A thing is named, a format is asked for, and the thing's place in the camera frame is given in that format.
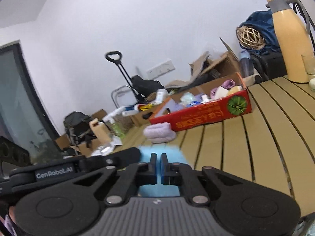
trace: red cardboard box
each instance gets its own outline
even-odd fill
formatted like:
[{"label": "red cardboard box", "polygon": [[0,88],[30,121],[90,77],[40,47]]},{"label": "red cardboard box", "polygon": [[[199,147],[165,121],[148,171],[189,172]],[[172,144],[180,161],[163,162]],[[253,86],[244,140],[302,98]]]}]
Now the red cardboard box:
[{"label": "red cardboard box", "polygon": [[[223,82],[228,79],[234,80],[236,85],[243,87],[243,90],[240,90],[224,98],[211,101],[207,104],[201,104],[198,106],[185,108],[180,111],[172,112],[175,104],[179,103],[182,95],[185,92],[190,92],[193,95],[205,93],[209,96],[210,91],[213,88],[221,86],[221,84],[223,84]],[[191,88],[185,92],[172,95],[167,100],[165,100],[164,103],[160,105],[159,108],[149,118],[151,124],[168,122],[171,124],[173,131],[181,131],[205,123],[222,121],[252,111],[247,88],[239,73],[233,73],[232,75],[218,78],[216,80]]]}]

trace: ceiling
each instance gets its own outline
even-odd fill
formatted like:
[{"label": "ceiling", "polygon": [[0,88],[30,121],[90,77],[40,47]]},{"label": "ceiling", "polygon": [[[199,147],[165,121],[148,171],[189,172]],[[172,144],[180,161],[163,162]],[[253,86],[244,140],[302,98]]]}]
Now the ceiling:
[{"label": "ceiling", "polygon": [[36,20],[46,0],[1,0],[0,29]]}]

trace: glass cup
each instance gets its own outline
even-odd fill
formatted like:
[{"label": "glass cup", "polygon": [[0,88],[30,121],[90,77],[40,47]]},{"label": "glass cup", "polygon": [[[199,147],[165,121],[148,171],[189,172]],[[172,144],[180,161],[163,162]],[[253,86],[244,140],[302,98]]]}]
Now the glass cup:
[{"label": "glass cup", "polygon": [[312,53],[303,53],[302,60],[305,72],[308,75],[308,83],[312,91],[315,91],[315,55]]}]

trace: purple towel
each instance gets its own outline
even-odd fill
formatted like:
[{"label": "purple towel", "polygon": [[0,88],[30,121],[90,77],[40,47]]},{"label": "purple towel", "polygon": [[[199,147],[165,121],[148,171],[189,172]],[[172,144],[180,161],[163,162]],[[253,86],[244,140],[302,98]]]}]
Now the purple towel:
[{"label": "purple towel", "polygon": [[[230,90],[231,88],[233,88],[235,86],[235,82],[233,80],[226,80],[222,85],[221,87],[227,89],[227,90]],[[215,93],[217,91],[218,87],[214,88],[211,90],[210,92],[210,98],[211,99],[214,99],[215,97]]]},{"label": "purple towel", "polygon": [[176,138],[176,132],[171,131],[169,136],[166,137],[156,137],[156,138],[148,138],[153,144],[160,144],[160,143],[168,143]]},{"label": "purple towel", "polygon": [[147,126],[143,131],[143,135],[152,143],[166,143],[176,137],[176,133],[171,130],[171,124],[168,122]]}]

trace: blue cloth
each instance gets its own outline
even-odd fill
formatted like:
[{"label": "blue cloth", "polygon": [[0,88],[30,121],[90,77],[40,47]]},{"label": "blue cloth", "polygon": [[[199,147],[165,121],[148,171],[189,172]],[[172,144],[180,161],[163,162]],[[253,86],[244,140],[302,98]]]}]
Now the blue cloth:
[{"label": "blue cloth", "polygon": [[275,29],[273,26],[272,13],[271,10],[268,11],[255,11],[251,14],[248,19],[240,24],[241,26],[248,26],[256,29],[258,32],[262,34],[266,41],[266,45],[260,50],[252,50],[246,47],[242,49],[247,49],[251,52],[258,53],[260,55],[268,54],[268,51],[280,52],[280,46],[278,43],[278,39],[276,37]]},{"label": "blue cloth", "polygon": [[157,144],[154,146],[142,146],[139,148],[141,151],[141,161],[149,162],[151,153],[157,155],[157,184],[156,185],[143,185],[139,187],[139,194],[142,197],[173,197],[180,196],[179,189],[175,185],[162,185],[161,184],[161,154],[166,154],[169,163],[180,162],[188,164],[183,153],[178,146],[166,146],[165,144]]}]

